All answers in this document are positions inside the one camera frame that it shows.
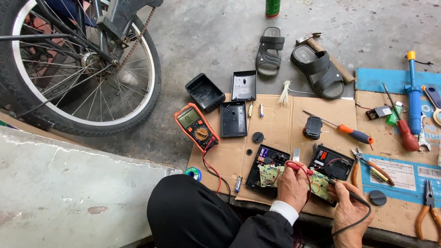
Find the barcode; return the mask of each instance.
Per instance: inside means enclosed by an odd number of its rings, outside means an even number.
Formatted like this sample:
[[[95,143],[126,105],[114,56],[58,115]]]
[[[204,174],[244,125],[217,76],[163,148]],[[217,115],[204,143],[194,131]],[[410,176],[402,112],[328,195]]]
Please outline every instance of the barcode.
[[[418,166],[418,175],[421,177],[428,177],[428,178],[441,180],[441,170],[438,169],[429,169]]]

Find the sandal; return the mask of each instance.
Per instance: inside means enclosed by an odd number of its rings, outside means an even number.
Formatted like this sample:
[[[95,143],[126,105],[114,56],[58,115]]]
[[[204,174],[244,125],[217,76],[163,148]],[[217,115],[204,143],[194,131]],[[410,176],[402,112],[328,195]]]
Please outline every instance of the sandal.
[[[319,97],[334,100],[344,91],[343,78],[327,51],[314,52],[307,45],[296,47],[291,53],[291,61],[308,79],[312,91]]]
[[[260,46],[256,55],[256,70],[265,76],[274,76],[279,73],[280,50],[283,49],[285,37],[280,37],[278,27],[268,27],[260,37]]]

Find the orange pliers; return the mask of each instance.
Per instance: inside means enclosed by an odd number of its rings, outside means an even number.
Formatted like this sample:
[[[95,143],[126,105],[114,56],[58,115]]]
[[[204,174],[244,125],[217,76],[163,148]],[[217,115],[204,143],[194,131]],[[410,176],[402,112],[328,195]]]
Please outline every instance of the orange pliers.
[[[424,194],[424,205],[423,205],[420,213],[418,214],[418,217],[416,218],[416,222],[415,222],[416,236],[420,240],[424,240],[424,238],[422,236],[422,231],[421,231],[422,220],[424,219],[427,212],[429,212],[429,211],[430,211],[430,215],[432,216],[432,219],[434,219],[435,224],[438,229],[438,245],[441,245],[441,221],[440,221],[437,213],[435,212],[435,197],[434,197],[434,192],[432,191],[432,185],[430,184],[429,180],[426,180],[426,192]]]

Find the hand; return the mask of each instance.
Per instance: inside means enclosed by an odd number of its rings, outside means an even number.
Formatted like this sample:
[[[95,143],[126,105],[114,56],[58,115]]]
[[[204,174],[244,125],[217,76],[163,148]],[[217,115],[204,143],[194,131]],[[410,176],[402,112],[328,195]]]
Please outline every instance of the hand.
[[[363,203],[352,199],[349,196],[349,191],[354,192],[363,199],[361,191],[354,185],[346,181],[337,181],[334,186],[328,185],[329,196],[338,201],[337,208],[335,209],[334,215],[334,226],[332,228],[332,233],[356,223],[361,220],[369,212],[369,208]],[[367,227],[374,219],[375,214],[371,213],[368,218],[358,225],[355,225],[344,232],[337,234],[333,237],[334,245],[336,248],[355,248],[362,246],[361,240],[363,234],[365,233]]]
[[[294,163],[306,170],[306,165],[303,163]],[[288,203],[297,213],[300,213],[306,204],[307,180],[302,169],[294,171],[291,167],[285,166],[283,174],[277,179],[277,199]]]

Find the orange multimeter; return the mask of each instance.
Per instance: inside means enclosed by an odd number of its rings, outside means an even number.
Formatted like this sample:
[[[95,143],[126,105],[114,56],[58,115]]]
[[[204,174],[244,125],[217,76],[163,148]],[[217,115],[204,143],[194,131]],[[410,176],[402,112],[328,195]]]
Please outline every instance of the orange multimeter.
[[[202,152],[208,151],[219,143],[219,137],[213,132],[213,129],[194,103],[189,103],[175,113],[175,121]]]

